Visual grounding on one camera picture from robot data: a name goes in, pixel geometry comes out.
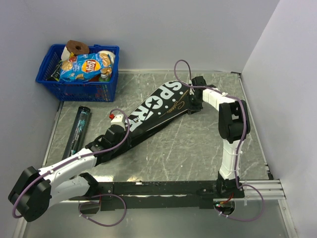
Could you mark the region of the black racket cover bag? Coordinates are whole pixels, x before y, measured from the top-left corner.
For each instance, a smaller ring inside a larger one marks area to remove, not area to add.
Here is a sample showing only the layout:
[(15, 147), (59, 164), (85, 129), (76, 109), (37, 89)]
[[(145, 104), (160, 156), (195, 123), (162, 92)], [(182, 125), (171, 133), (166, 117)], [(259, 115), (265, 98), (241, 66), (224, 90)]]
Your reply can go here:
[(178, 81), (169, 81), (148, 96), (125, 119), (126, 135), (114, 149), (120, 146), (128, 136), (131, 148), (153, 136), (178, 116), (188, 112), (189, 87)]

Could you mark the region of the black shuttlecock tube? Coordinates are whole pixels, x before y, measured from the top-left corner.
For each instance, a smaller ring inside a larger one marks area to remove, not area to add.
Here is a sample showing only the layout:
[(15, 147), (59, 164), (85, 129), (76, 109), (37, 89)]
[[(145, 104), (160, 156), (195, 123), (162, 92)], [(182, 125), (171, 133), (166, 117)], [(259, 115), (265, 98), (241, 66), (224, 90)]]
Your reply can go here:
[(88, 107), (80, 106), (64, 150), (62, 160), (76, 154), (82, 149), (85, 135), (91, 117), (91, 109)]

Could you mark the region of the blue plastic basket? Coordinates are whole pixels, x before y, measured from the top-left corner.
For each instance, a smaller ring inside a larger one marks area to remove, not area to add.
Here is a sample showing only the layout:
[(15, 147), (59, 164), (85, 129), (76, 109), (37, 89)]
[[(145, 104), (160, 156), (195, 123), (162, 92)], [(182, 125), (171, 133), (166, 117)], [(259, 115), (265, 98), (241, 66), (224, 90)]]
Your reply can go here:
[(60, 101), (113, 102), (118, 80), (119, 46), (89, 46), (91, 53), (106, 50), (115, 54), (109, 81), (48, 81), (47, 79), (54, 73), (61, 60), (64, 47), (65, 44), (51, 45), (40, 65), (35, 81), (44, 85)]

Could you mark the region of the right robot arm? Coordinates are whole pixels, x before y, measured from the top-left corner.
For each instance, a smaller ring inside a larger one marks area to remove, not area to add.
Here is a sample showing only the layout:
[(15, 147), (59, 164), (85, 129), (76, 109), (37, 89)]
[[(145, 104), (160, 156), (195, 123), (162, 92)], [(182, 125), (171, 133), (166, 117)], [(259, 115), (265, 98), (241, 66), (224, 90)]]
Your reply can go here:
[(207, 85), (202, 76), (197, 76), (190, 83), (190, 109), (201, 107), (203, 102), (218, 111), (218, 132), (223, 139), (223, 153), (215, 189), (219, 196), (228, 197), (241, 189), (239, 163), (242, 145), (250, 132), (246, 102), (220, 92), (213, 85)]

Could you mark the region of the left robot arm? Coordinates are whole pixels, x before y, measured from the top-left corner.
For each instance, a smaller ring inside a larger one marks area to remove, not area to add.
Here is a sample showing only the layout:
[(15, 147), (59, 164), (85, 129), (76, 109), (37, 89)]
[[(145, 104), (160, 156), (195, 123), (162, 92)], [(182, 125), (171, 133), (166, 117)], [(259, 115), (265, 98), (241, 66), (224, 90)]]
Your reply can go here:
[(112, 125), (74, 155), (44, 168), (26, 168), (8, 196), (13, 205), (12, 216), (31, 222), (63, 200), (96, 197), (98, 183), (83, 171), (110, 161), (115, 152), (129, 143), (129, 135), (129, 127)]

